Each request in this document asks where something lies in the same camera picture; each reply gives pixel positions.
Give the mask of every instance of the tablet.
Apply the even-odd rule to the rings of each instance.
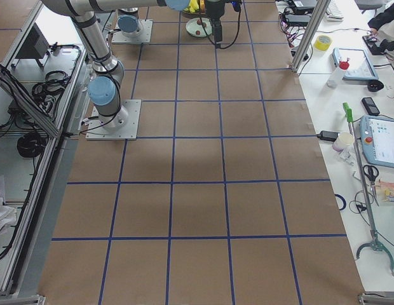
[[[379,79],[374,65],[369,60],[368,54],[363,49],[334,48],[332,58],[336,67],[340,60],[350,59],[350,68],[344,75],[348,81],[369,81]]]
[[[360,131],[365,159],[394,168],[394,119],[363,116]]]

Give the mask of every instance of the person's arm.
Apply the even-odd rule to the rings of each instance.
[[[382,25],[387,24],[392,20],[394,20],[394,3],[383,13],[380,13],[369,20],[368,25],[371,29],[379,30]]]

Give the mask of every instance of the tape roll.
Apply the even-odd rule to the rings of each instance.
[[[326,35],[320,35],[317,37],[316,41],[314,42],[314,47],[321,51],[325,51],[326,49],[329,48],[331,42],[332,40],[330,37]]]

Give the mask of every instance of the scissors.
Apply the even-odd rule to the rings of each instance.
[[[375,181],[377,176],[379,176],[379,170],[373,165],[364,165],[363,166],[363,174],[367,176],[370,182],[370,190],[375,197],[376,200],[376,186]]]

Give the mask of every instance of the blue circular cap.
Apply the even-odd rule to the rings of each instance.
[[[190,0],[166,0],[166,5],[172,10],[182,11],[189,6]]]
[[[99,76],[88,85],[88,95],[97,106],[105,106],[115,97],[115,84],[105,76]]]
[[[138,29],[138,18],[131,15],[121,15],[118,18],[118,27],[127,33],[135,32]]]

